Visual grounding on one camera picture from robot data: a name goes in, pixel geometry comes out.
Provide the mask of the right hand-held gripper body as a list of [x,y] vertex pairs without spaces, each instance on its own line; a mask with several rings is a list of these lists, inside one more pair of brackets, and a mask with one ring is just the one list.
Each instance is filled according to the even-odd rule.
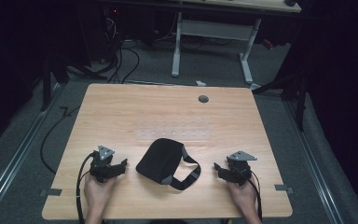
[[251,167],[248,161],[256,161],[257,157],[244,151],[237,151],[227,156],[229,182],[243,185],[252,176]]

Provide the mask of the metal floor rail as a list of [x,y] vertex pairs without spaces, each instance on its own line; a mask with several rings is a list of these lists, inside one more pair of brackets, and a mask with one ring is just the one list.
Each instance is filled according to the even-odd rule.
[[43,89],[38,85],[33,98],[13,117],[0,137],[0,202],[20,170],[51,105],[64,90],[64,84],[54,84],[51,99],[43,105]]
[[333,198],[331,189],[327,185],[323,173],[313,155],[310,143],[303,131],[300,130],[299,125],[296,123],[296,112],[291,103],[283,102],[286,113],[288,114],[294,129],[296,130],[297,138],[301,144],[301,152],[305,158],[306,164],[309,169],[310,176],[314,186],[318,192],[319,198],[324,206],[325,213],[327,214],[331,224],[344,224],[342,215],[340,214],[337,204]]

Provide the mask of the black metal stand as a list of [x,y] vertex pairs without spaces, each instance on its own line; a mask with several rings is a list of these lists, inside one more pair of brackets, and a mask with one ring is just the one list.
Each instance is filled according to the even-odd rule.
[[292,101],[296,99],[296,110],[295,110],[295,123],[297,128],[303,132],[303,117],[306,109],[306,92],[308,84],[308,75],[306,73],[296,73],[286,77],[278,78],[266,85],[252,90],[253,94],[259,94],[261,92],[278,89],[282,87],[281,98],[283,101]]
[[66,72],[66,67],[72,66],[76,70],[82,72],[88,77],[94,79],[104,79],[97,72],[93,72],[81,65],[76,63],[60,54],[48,54],[46,59],[43,61],[43,104],[41,107],[42,111],[46,111],[50,103],[52,102],[52,88],[51,88],[51,77],[55,77],[59,84],[66,85],[69,81],[69,76]]

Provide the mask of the desk with white metal legs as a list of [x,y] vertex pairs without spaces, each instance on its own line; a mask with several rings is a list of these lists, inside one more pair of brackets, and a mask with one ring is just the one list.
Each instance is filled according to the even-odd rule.
[[176,16],[172,76],[180,75],[183,35],[245,41],[239,54],[246,84],[254,84],[248,58],[263,17],[298,16],[302,8],[297,0],[101,0],[119,7],[173,10]]

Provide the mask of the person's left hand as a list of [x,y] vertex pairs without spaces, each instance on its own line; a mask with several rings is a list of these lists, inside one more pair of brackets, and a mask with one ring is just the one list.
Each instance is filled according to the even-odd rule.
[[91,210],[103,210],[109,203],[117,179],[111,178],[100,183],[93,175],[85,176],[85,197]]

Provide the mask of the person's right hand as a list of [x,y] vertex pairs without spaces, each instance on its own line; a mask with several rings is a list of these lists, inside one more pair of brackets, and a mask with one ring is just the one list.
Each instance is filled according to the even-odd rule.
[[232,201],[237,208],[244,211],[255,209],[256,193],[252,182],[246,181],[243,185],[227,182]]

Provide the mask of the black eye mask with strap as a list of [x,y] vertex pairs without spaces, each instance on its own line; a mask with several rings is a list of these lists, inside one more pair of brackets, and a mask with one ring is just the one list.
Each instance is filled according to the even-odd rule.
[[[196,168],[184,180],[174,177],[180,161],[196,164]],[[136,171],[160,185],[169,185],[174,189],[185,190],[199,179],[201,167],[188,155],[183,143],[159,138],[150,145],[136,165]]]

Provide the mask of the grey tape piece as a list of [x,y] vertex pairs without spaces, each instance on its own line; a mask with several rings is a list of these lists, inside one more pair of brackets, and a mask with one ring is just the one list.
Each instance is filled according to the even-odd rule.
[[47,196],[61,196],[62,189],[41,189],[39,191],[39,196],[47,197]]
[[284,185],[284,184],[275,184],[274,188],[277,191],[285,191],[287,194],[294,194],[295,193],[293,188],[288,187],[287,185]]

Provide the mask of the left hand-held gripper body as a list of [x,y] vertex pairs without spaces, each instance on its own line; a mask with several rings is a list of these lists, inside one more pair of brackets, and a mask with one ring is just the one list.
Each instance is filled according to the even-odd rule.
[[113,149],[102,145],[98,145],[98,150],[94,152],[89,172],[98,182],[105,183],[110,179],[110,171],[117,168],[111,165],[114,153],[115,151]]

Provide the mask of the clear tape strip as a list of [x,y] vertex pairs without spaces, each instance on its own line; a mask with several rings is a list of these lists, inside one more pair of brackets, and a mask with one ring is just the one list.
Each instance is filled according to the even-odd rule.
[[139,139],[170,138],[177,141],[206,141],[211,131],[207,121],[201,120],[142,120],[137,124]]

